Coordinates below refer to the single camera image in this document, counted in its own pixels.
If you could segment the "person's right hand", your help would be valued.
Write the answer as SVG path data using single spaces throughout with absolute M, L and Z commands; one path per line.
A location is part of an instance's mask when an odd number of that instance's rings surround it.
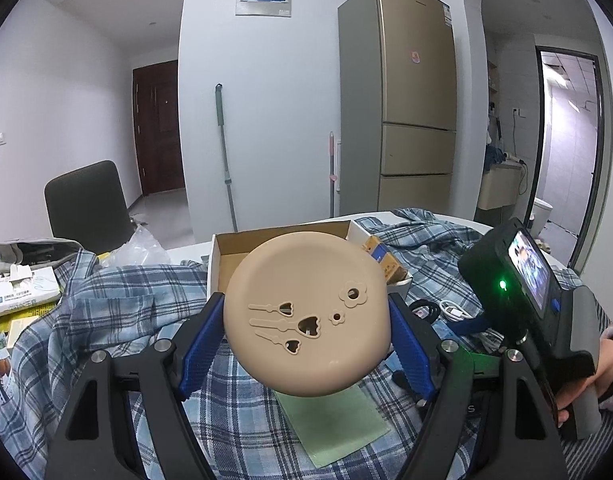
M 613 411 L 613 323 L 600 336 L 596 373 L 591 377 L 569 382 L 556 395 L 559 427 L 570 417 L 567 407 L 586 391 L 596 393 L 599 408 Z

